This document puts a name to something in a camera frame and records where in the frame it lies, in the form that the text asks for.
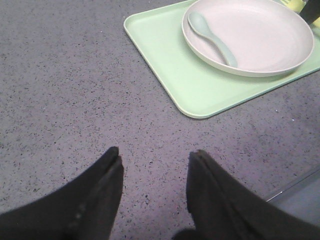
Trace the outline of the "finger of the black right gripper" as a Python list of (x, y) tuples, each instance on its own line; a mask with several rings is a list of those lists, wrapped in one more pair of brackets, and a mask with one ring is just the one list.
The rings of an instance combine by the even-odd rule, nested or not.
[(312, 24), (320, 17), (320, 0), (308, 0), (300, 12), (300, 17), (308, 24)]

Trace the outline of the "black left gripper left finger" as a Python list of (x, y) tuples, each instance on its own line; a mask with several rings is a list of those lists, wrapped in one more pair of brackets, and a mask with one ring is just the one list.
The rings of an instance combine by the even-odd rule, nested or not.
[(110, 147), (81, 175), (0, 216), (2, 240), (107, 240), (120, 205), (124, 167)]

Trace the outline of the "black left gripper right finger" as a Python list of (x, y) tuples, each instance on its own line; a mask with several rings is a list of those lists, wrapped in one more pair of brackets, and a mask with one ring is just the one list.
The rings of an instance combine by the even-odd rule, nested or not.
[(255, 195), (207, 152), (189, 154), (187, 210), (195, 229), (176, 240), (318, 240), (320, 229)]

